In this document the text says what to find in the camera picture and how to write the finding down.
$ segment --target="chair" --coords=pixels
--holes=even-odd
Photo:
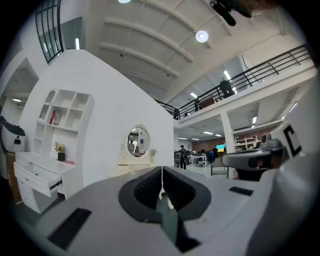
[[[216,158],[214,163],[211,164],[211,176],[213,175],[226,175],[226,178],[229,178],[229,167],[222,164],[220,157]]]

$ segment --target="oval mirror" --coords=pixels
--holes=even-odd
[[[149,148],[149,134],[143,128],[134,128],[127,139],[127,148],[134,157],[142,157]]]

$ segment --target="white curved wall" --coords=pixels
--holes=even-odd
[[[155,164],[173,166],[172,116],[133,82],[85,50],[66,50],[34,86],[20,120],[28,151],[39,112],[53,88],[90,93],[94,98],[84,139],[84,186],[116,173],[121,144],[140,123],[149,131],[150,147],[158,151]]]

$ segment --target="black metal railing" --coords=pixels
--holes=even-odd
[[[64,51],[60,27],[61,0],[46,0],[35,11],[35,26],[43,55],[49,64]]]
[[[157,102],[173,115],[175,119],[180,119],[264,82],[267,77],[278,76],[283,70],[295,65],[301,65],[302,62],[308,59],[310,59],[310,56],[306,45],[301,45],[249,68],[228,81],[220,83],[218,86],[183,105],[180,109],[160,101]]]

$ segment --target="potted plant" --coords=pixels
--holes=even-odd
[[[150,149],[150,162],[153,163],[155,161],[155,155],[158,151],[155,148]]]
[[[55,152],[58,152],[58,160],[65,161],[66,160],[65,145],[60,144],[58,141],[56,141],[54,143],[54,146],[55,146]]]

